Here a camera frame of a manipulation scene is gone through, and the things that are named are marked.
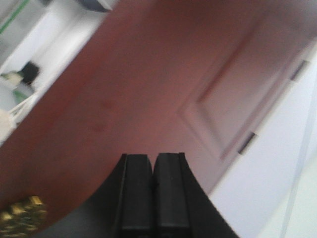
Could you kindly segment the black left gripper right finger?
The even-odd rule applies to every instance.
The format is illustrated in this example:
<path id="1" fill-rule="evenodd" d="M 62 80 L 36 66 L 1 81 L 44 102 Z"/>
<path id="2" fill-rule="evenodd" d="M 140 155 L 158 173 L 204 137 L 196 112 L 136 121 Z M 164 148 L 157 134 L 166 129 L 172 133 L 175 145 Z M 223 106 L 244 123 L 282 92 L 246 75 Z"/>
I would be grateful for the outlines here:
<path id="1" fill-rule="evenodd" d="M 199 185 L 184 153 L 160 153 L 154 179 L 156 237 L 237 237 Z"/>

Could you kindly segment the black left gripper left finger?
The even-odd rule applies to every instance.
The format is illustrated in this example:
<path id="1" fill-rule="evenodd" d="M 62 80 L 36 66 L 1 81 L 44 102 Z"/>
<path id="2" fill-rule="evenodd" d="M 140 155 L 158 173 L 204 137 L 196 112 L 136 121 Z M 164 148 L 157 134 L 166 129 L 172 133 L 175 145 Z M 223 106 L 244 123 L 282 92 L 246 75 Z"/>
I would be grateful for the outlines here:
<path id="1" fill-rule="evenodd" d="M 153 237 L 152 167 L 147 155 L 123 155 L 89 199 L 37 237 Z"/>

